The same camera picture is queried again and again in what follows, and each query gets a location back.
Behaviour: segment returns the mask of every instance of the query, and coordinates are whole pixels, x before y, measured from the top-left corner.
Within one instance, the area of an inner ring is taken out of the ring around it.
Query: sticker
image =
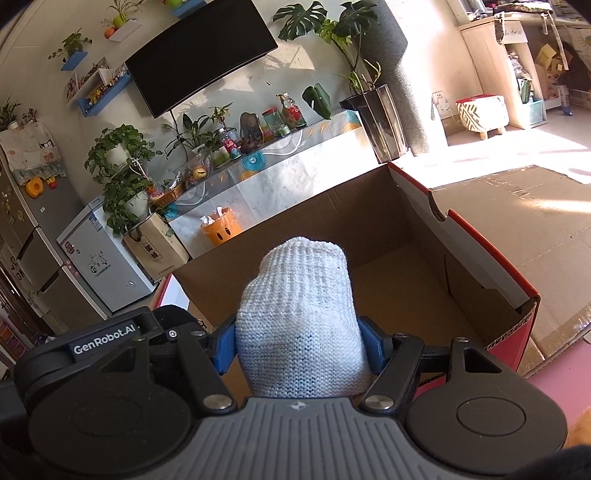
[[[96,219],[95,214],[91,213],[88,216],[88,219],[90,220],[90,222],[92,223],[92,226],[95,227],[95,230],[97,232],[100,232],[103,229],[103,226],[100,224],[100,222]]]
[[[97,255],[90,256],[89,265],[90,271],[95,274],[95,277],[100,277],[104,272],[111,268],[111,264],[107,262],[102,251]]]
[[[157,262],[158,260],[162,260],[164,258],[162,255],[160,255],[160,252],[158,252],[158,250],[156,250],[154,246],[150,242],[148,242],[146,237],[143,236],[142,239],[139,241],[139,244],[144,248],[144,250],[146,250],[150,258],[154,262]]]

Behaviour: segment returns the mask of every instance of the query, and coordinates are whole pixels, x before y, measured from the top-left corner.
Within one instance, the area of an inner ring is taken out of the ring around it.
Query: white knitted sock
[[[242,294],[236,347],[256,396],[365,391],[371,372],[343,251],[303,237],[271,250]]]

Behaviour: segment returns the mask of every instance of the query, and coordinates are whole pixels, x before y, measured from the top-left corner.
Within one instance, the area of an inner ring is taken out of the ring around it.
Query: label
[[[131,336],[140,335],[138,326],[133,320],[120,323],[118,325],[106,328],[92,335],[82,337],[68,345],[75,362],[79,362],[88,356],[96,355],[107,349],[113,348],[123,340]]]
[[[238,145],[236,142],[231,138],[227,138],[223,141],[223,146],[226,148],[226,151],[230,154],[232,158],[238,158],[241,154],[240,150],[238,149]]]
[[[100,232],[103,229],[103,226],[100,224],[100,222],[96,219],[95,214],[91,213],[88,216],[88,220],[91,222],[92,226],[95,228],[95,230],[97,232]]]
[[[143,247],[144,250],[148,253],[150,258],[157,262],[158,260],[162,260],[164,257],[160,255],[160,252],[154,248],[154,246],[148,241],[145,236],[142,236],[142,239],[139,241],[139,244]]]

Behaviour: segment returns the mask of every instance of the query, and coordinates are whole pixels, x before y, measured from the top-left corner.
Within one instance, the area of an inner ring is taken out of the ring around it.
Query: counter
[[[200,218],[211,215],[218,206],[231,207],[246,230],[378,166],[352,111],[278,139],[260,152],[264,158],[260,171],[247,173],[241,157],[175,202],[177,217],[170,226],[193,258],[213,248],[201,232]]]

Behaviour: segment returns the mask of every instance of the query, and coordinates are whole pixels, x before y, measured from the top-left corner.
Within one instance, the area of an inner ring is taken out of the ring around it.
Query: screw
[[[386,395],[371,395],[365,399],[365,405],[372,410],[388,410],[394,406],[394,400]]]
[[[203,405],[210,410],[225,410],[232,406],[232,399],[227,395],[208,395],[203,400]]]

